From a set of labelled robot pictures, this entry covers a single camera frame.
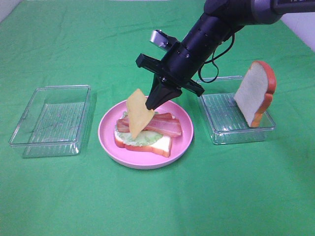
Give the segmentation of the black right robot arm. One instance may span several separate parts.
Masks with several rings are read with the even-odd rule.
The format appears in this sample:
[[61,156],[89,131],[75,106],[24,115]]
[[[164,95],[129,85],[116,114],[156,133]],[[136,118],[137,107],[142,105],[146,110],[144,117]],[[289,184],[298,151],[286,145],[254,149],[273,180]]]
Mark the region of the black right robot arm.
[[163,33],[152,32],[150,41],[166,51],[161,60],[140,54],[138,67],[154,74],[148,110],[182,94],[187,89],[200,96],[204,89],[192,80],[215,49],[247,25],[270,25],[286,13],[313,12],[313,0],[208,0],[203,14],[183,41]]

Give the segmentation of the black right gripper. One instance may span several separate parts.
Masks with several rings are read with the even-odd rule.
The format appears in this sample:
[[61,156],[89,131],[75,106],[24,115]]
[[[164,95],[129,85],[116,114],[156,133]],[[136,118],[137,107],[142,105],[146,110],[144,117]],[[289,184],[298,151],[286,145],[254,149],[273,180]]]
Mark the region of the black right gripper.
[[181,89],[163,87],[161,77],[197,96],[204,92],[204,88],[191,79],[201,67],[202,61],[196,59],[180,42],[175,42],[161,60],[140,54],[136,64],[155,74],[145,103],[148,110],[155,110],[165,102],[182,95]]

